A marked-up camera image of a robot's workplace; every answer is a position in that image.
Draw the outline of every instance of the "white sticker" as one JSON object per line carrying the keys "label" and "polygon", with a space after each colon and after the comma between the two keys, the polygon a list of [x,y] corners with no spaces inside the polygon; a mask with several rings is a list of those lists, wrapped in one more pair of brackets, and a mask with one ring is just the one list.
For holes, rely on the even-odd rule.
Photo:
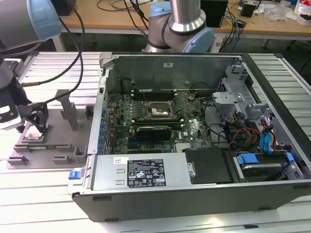
{"label": "white sticker", "polygon": [[163,68],[173,68],[174,63],[163,63]]}
{"label": "white sticker", "polygon": [[114,157],[113,164],[127,164],[128,157]]}

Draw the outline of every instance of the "screw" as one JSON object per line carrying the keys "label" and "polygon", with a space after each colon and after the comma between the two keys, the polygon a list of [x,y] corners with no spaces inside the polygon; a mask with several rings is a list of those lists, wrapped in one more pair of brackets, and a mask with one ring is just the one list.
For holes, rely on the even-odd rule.
{"label": "screw", "polygon": [[190,171],[189,171],[189,175],[190,175],[191,178],[194,178],[194,177],[195,177],[194,171],[190,170]]}

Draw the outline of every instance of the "motherboard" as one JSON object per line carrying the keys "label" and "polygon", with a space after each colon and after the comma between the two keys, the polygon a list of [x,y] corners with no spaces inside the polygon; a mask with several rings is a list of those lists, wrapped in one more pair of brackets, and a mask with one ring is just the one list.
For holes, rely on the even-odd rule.
{"label": "motherboard", "polygon": [[213,145],[203,120],[206,98],[195,98],[188,91],[163,100],[159,95],[156,101],[151,99],[109,93],[112,154],[182,152]]}

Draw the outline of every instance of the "desk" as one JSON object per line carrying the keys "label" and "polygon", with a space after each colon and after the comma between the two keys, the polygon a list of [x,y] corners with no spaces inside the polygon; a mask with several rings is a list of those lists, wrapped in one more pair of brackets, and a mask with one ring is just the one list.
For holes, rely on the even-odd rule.
{"label": "desk", "polygon": [[[106,12],[97,8],[98,0],[77,0],[76,9],[81,15],[85,24],[86,33],[116,33],[116,34],[139,34],[135,29],[127,12]],[[229,8],[237,0],[229,0]],[[112,9],[108,0],[103,0],[100,6],[105,9]],[[142,11],[146,16],[149,14],[150,4],[142,4]],[[311,40],[311,27],[301,25],[297,21],[288,19],[286,22],[275,21],[269,22],[263,14],[258,14],[251,18],[239,17],[240,11],[231,8],[230,11],[243,21],[247,22],[241,37],[256,39],[285,39],[285,40]],[[142,29],[146,29],[136,13],[132,13],[136,24]],[[81,25],[77,16],[72,13],[68,17],[62,17],[69,29],[74,33],[81,33]],[[215,40],[213,42],[211,52],[219,52],[221,42],[230,33],[231,24],[228,19],[223,21],[220,28],[212,28],[215,32]],[[57,51],[65,51],[61,37],[54,39]]]}

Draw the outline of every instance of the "warning label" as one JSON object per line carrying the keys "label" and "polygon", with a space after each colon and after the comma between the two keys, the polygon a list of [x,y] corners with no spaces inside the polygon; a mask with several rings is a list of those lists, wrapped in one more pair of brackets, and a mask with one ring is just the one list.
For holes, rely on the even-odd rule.
{"label": "warning label", "polygon": [[163,159],[127,161],[130,188],[166,186]]}

